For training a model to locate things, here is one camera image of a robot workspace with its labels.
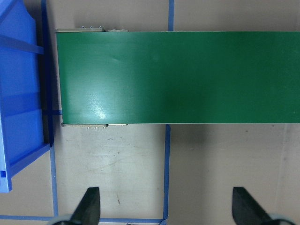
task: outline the blue tape line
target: blue tape line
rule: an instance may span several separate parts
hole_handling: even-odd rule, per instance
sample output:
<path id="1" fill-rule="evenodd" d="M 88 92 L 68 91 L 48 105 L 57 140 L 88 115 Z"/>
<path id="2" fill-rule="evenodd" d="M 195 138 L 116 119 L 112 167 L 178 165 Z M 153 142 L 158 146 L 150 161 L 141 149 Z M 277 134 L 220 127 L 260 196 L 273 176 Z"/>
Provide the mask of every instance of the blue tape line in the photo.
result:
<path id="1" fill-rule="evenodd" d="M 31 217 L 31 216 L 6 216 L 6 215 L 0 215 L 0 219 L 49 221 L 49 220 L 53 219 L 53 217 Z"/>
<path id="2" fill-rule="evenodd" d="M 102 223 L 144 223 L 160 224 L 162 219 L 129 219 L 129 218 L 100 218 Z"/>
<path id="3" fill-rule="evenodd" d="M 52 110 L 52 115 L 62 115 L 62 110 Z"/>
<path id="4" fill-rule="evenodd" d="M 171 127 L 165 125 L 165 172 L 164 172 L 164 213 L 163 218 L 168 219 L 169 207 L 169 169 L 170 169 L 170 143 L 171 143 Z"/>
<path id="5" fill-rule="evenodd" d="M 46 77 L 46 95 L 47 95 L 47 116 L 49 129 L 49 142 L 52 147 L 54 143 L 53 117 L 52 117 L 52 88 L 50 74 L 50 52 L 49 52 L 49 37 L 48 37 L 48 20 L 47 20 L 47 3 L 46 0 L 41 0 L 42 8 L 42 24 L 43 24 L 43 44 L 44 44 L 44 61 L 45 61 L 45 77 Z"/>
<path id="6" fill-rule="evenodd" d="M 169 0 L 168 31 L 174 31 L 174 0 Z"/>
<path id="7" fill-rule="evenodd" d="M 56 165 L 55 165 L 54 145 L 50 149 L 50 165 L 51 165 L 53 213 L 54 213 L 54 216 L 56 217 L 56 216 L 58 216 L 58 198 L 57 198 Z"/>
<path id="8" fill-rule="evenodd" d="M 159 225 L 167 225 L 167 220 L 165 219 L 165 220 L 161 221 L 161 223 Z"/>
<path id="9" fill-rule="evenodd" d="M 16 49 L 23 52 L 43 54 L 44 50 L 42 47 L 37 45 L 29 44 L 25 41 L 20 41 L 15 38 L 0 35 L 0 47 Z"/>
<path id="10" fill-rule="evenodd" d="M 42 111 L 43 115 L 47 115 L 48 114 L 48 110 L 43 110 Z M 52 115 L 62 115 L 62 110 L 52 110 Z"/>

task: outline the blue plastic bin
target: blue plastic bin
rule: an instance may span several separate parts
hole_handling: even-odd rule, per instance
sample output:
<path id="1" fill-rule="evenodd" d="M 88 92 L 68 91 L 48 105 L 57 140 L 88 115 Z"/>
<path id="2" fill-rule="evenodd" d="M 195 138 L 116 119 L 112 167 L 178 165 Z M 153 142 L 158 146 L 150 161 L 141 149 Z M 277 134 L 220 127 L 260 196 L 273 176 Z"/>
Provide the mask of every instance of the blue plastic bin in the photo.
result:
<path id="1" fill-rule="evenodd" d="M 50 149 L 44 143 L 35 21 L 22 0 L 0 0 L 0 192 Z"/>

